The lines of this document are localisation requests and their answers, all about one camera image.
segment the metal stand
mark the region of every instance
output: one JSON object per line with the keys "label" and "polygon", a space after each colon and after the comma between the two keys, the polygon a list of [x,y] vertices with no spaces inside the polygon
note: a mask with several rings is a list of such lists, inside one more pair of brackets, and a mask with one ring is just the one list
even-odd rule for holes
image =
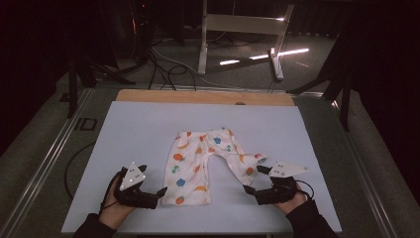
{"label": "metal stand", "polygon": [[278,52],[286,33],[289,18],[293,11],[293,5],[289,4],[284,18],[261,18],[233,15],[216,15],[207,13],[207,0],[203,0],[203,21],[201,51],[198,63],[198,73],[206,73],[207,63],[207,31],[242,32],[254,34],[278,35],[274,48],[269,50],[274,76],[277,80],[283,80],[281,65],[278,61]]}

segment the light strip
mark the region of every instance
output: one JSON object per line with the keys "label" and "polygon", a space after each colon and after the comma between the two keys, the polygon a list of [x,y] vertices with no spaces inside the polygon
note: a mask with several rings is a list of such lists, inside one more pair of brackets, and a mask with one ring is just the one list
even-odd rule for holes
{"label": "light strip", "polygon": [[[300,54],[300,53],[307,53],[309,52],[309,49],[300,49],[300,50],[294,50],[294,51],[288,51],[288,52],[282,52],[282,53],[278,53],[278,57],[281,56],[288,56],[288,55],[294,55],[294,54]],[[261,55],[261,56],[256,56],[256,57],[250,57],[251,60],[261,60],[261,59],[265,59],[268,58],[268,55]],[[232,64],[232,63],[237,63],[239,62],[239,60],[226,60],[226,61],[220,61],[220,65],[226,65],[226,64]]]}
{"label": "light strip", "polygon": [[239,61],[238,60],[220,61],[220,65],[232,64],[232,63],[237,63],[237,62],[239,62]]}

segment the light blue board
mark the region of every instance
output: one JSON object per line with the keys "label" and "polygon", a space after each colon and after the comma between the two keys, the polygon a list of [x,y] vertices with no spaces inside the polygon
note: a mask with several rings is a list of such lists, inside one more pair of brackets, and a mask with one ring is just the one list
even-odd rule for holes
{"label": "light blue board", "polygon": [[[246,153],[268,155],[264,166],[277,161],[309,168],[296,176],[315,189],[318,208],[333,230],[342,231],[328,188],[297,107],[185,103],[113,102],[62,227],[74,232],[88,213],[97,213],[112,176],[131,162],[147,165],[145,192],[162,188],[169,150],[179,131],[231,129]],[[209,160],[212,203],[137,209],[119,232],[136,234],[267,234],[291,231],[272,205],[257,205],[219,157]],[[259,174],[256,189],[270,188]]]}

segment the children's pants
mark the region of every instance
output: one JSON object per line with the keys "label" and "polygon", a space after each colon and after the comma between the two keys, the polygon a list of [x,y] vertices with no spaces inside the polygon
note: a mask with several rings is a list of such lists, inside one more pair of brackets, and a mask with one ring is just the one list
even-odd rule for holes
{"label": "children's pants", "polygon": [[257,163],[266,156],[245,154],[231,130],[180,132],[167,159],[162,204],[207,204],[211,202],[208,184],[208,158],[224,158],[242,183],[249,185],[257,175]]}

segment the hand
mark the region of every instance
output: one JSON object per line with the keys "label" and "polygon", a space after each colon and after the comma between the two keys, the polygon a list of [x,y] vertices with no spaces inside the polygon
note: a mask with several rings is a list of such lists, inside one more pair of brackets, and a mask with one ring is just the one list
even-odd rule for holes
{"label": "hand", "polygon": [[111,227],[114,230],[120,227],[120,225],[126,220],[127,216],[136,209],[136,207],[120,204],[117,201],[117,198],[115,198],[114,189],[117,186],[118,179],[119,178],[116,178],[112,183],[111,188],[107,194],[105,204],[103,204],[103,207],[106,208],[102,209],[98,219],[101,223]]}
{"label": "hand", "polygon": [[274,204],[275,207],[280,209],[284,214],[288,214],[290,211],[294,210],[294,208],[300,206],[301,204],[305,203],[306,196],[302,192],[296,192],[291,200],[288,200],[284,203],[276,203]]}

